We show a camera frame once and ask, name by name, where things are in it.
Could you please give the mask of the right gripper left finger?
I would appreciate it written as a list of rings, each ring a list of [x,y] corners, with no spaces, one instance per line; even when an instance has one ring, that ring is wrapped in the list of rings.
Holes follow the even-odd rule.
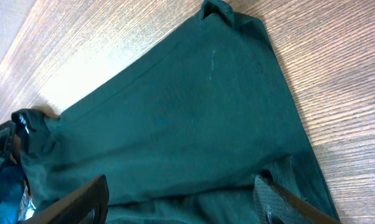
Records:
[[[99,175],[22,224],[104,224],[109,191],[105,175]]]

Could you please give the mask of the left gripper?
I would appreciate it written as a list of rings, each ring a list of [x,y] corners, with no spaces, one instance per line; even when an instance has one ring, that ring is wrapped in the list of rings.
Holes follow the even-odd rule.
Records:
[[[6,121],[0,124],[0,170],[11,162],[19,164],[19,159],[13,157],[15,134],[16,124],[14,122]]]

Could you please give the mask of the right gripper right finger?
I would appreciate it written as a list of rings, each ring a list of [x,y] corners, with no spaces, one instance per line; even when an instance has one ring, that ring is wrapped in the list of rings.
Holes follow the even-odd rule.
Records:
[[[253,198],[260,223],[341,224],[337,219],[261,175],[255,177]]]

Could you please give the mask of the blue polo shirt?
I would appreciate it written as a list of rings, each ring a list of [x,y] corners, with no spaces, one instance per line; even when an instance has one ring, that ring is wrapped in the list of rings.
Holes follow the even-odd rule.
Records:
[[[21,166],[0,170],[0,224],[18,221],[19,204],[24,192],[24,172]]]

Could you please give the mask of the black polo shirt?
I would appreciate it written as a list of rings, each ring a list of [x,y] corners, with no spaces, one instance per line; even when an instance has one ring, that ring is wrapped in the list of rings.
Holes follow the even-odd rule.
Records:
[[[38,210],[103,174],[108,223],[260,223],[268,174],[338,217],[265,26],[223,1],[58,118],[12,120]]]

